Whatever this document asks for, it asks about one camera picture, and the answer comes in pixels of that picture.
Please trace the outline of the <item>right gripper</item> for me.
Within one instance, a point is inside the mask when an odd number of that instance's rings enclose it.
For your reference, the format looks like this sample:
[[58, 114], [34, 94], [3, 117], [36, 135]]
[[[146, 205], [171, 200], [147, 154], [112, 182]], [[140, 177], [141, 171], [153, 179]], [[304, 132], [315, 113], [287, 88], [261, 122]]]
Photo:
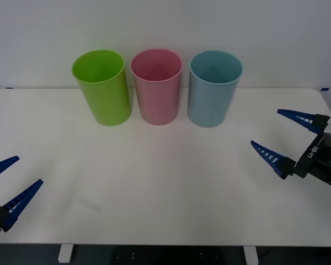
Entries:
[[255, 141], [250, 142], [251, 146], [281, 179], [292, 176], [293, 172], [301, 178], [310, 174], [331, 186], [331, 147], [325, 144], [323, 138], [330, 116], [287, 109], [278, 109], [277, 113], [317, 134], [297, 164], [294, 160], [267, 149]]

